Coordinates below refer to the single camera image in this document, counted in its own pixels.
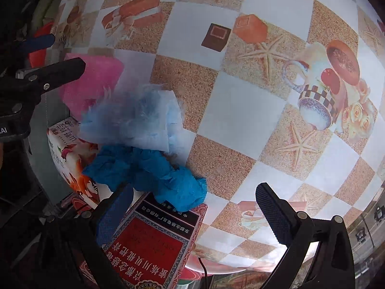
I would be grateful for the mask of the pink foam sponge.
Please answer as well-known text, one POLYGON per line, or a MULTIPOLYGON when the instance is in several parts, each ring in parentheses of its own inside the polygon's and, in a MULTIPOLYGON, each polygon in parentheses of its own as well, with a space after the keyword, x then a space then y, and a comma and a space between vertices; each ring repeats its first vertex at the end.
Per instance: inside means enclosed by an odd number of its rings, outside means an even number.
POLYGON ((76 120, 81 120, 105 93, 111 93, 123 72, 124 64, 113 57, 67 53, 65 60, 81 58, 85 62, 82 76, 59 88, 61 100, 76 120))

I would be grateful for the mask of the grey storage box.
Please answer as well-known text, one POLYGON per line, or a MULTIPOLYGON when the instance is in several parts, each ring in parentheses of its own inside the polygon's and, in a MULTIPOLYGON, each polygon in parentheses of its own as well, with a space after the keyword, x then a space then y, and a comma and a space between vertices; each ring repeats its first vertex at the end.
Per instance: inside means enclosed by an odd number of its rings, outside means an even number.
POLYGON ((31 133, 26 141, 31 168, 53 205, 62 201, 72 190, 53 163, 47 131, 69 115, 69 109, 62 102, 57 90, 44 94, 33 112, 30 120, 31 133))

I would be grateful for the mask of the red plastic basin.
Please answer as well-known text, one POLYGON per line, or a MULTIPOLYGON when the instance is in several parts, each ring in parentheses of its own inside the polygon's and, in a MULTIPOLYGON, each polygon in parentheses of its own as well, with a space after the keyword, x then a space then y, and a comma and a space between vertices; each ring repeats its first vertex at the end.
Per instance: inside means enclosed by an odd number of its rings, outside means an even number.
POLYGON ((37 49, 28 54, 29 63, 32 68, 43 67, 46 59, 46 49, 51 47, 56 40, 54 34, 51 33, 53 22, 43 25, 33 35, 37 39, 37 49))

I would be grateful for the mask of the light blue fluffy cloth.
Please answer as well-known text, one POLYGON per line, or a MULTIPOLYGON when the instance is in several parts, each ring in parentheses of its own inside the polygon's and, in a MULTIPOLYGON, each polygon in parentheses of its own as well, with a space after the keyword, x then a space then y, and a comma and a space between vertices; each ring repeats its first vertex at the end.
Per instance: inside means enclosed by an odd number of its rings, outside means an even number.
POLYGON ((175 153, 183 143, 183 112, 173 91, 146 84, 103 98, 82 114, 78 136, 88 142, 123 144, 175 153))

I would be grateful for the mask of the checkered patterned tablecloth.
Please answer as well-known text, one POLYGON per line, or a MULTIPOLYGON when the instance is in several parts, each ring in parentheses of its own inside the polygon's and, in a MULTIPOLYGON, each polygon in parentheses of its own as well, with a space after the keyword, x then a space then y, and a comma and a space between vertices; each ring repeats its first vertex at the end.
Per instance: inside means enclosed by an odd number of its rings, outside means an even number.
POLYGON ((369 0, 62 0, 51 51, 107 55, 115 88, 161 84, 183 107, 180 164, 207 180, 195 253, 219 273, 284 254, 255 188, 343 217, 354 257, 384 189, 384 20, 369 0))

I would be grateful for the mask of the white floral tissue box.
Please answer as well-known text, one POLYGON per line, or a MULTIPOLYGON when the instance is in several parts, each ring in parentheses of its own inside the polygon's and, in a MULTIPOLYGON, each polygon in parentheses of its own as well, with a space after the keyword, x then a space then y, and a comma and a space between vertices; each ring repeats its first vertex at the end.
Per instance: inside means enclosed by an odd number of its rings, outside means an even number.
POLYGON ((87 205, 94 209, 109 198, 112 191, 83 174, 101 149, 100 145, 78 137, 79 124, 68 117, 47 130, 51 157, 59 174, 87 205))

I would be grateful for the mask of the red medicine box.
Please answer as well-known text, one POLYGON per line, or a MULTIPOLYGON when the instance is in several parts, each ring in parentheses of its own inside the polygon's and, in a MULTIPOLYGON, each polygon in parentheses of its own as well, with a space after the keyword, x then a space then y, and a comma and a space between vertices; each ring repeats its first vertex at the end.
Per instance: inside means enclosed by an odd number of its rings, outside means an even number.
POLYGON ((201 204, 179 212, 144 194, 101 246, 127 288, 176 288, 206 211, 201 204))

